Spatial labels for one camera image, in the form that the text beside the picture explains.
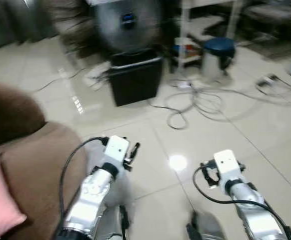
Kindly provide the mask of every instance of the brown sofa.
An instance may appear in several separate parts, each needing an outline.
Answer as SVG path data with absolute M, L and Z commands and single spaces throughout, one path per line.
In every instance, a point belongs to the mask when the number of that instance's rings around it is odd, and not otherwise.
M 27 220 L 3 239 L 49 240 L 59 221 L 62 167 L 80 139 L 68 127 L 46 122 L 25 93 L 0 85 L 0 160 L 11 195 Z M 85 177 L 87 155 L 78 151 L 64 182 L 65 206 Z

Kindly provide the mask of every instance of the blue stool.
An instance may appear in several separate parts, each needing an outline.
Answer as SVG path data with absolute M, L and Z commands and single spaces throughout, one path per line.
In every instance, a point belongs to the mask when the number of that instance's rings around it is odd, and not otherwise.
M 235 42 L 226 37 L 213 38 L 203 45 L 201 73 L 209 81 L 219 81 L 235 56 Z

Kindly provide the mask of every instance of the tiled floor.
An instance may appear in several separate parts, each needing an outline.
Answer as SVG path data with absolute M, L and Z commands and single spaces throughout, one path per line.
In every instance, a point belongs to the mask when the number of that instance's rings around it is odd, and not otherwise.
M 236 62 L 229 69 L 231 82 L 224 88 L 244 90 L 261 97 L 253 85 L 264 74 L 277 74 L 291 84 L 291 76 L 285 72 L 290 62 L 291 58 L 266 61 L 258 53 L 239 47 Z M 228 239 L 247 239 L 234 206 L 204 199 L 191 182 L 194 169 L 224 149 L 232 149 L 246 164 L 244 175 L 291 225 L 291 105 L 262 103 L 221 92 L 218 95 L 224 101 L 223 114 L 230 121 L 210 120 L 192 109 L 185 114 L 189 127 L 174 130 L 166 124 L 170 112 L 164 109 L 152 108 L 145 101 L 115 107 L 109 85 L 99 91 L 87 88 L 82 77 L 88 70 L 33 93 L 59 78 L 60 69 L 69 74 L 74 72 L 57 38 L 0 49 L 0 82 L 29 92 L 42 106 L 48 120 L 68 125 L 82 139 L 115 134 L 128 137 L 132 143 L 141 142 L 130 175 L 136 198 L 132 240 L 188 239 L 185 225 L 193 209 L 215 214 Z M 162 105 L 166 97 L 180 93 L 167 84 L 170 77 L 164 73 L 158 96 L 152 100 L 154 104 Z M 80 101 L 82 114 L 73 97 Z M 291 103 L 291 95 L 282 93 L 282 98 L 276 100 Z M 189 95 L 184 94 L 169 103 L 183 108 L 189 102 Z M 186 168 L 182 171 L 171 169 L 169 159 L 172 156 L 183 156 L 187 160 Z M 198 182 L 209 195 L 228 199 L 220 189 L 208 189 L 202 176 L 198 177 Z

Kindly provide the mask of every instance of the black box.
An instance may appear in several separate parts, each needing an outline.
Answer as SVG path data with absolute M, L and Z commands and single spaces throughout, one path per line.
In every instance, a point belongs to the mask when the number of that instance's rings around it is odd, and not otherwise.
M 111 57 L 110 62 L 109 81 L 117 106 L 157 95 L 163 58 L 155 50 L 116 54 Z

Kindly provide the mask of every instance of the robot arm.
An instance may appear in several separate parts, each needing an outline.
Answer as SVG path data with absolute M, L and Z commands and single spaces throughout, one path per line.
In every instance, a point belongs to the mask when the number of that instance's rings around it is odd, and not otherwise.
M 207 168 L 217 169 L 218 181 L 209 176 Z M 222 192 L 229 195 L 233 201 L 242 201 L 242 203 L 236 202 L 235 205 L 250 240 L 291 240 L 291 229 L 288 226 L 283 226 L 281 222 L 279 224 L 267 210 L 272 211 L 253 184 L 248 183 L 243 177 L 242 172 L 245 166 L 238 163 L 231 150 L 215 153 L 213 160 L 201 164 L 201 169 L 210 188 L 219 186 Z M 252 204 L 244 203 L 244 201 L 251 201 Z
M 133 160 L 139 143 L 134 147 L 130 158 Z M 117 174 L 123 168 L 131 169 L 126 154 L 129 142 L 121 137 L 110 137 L 103 157 L 103 166 L 87 176 L 80 190 L 72 201 L 73 204 L 62 223 L 57 240 L 90 240 L 94 239 L 98 223 L 101 220 L 105 206 L 105 198 L 115 181 Z

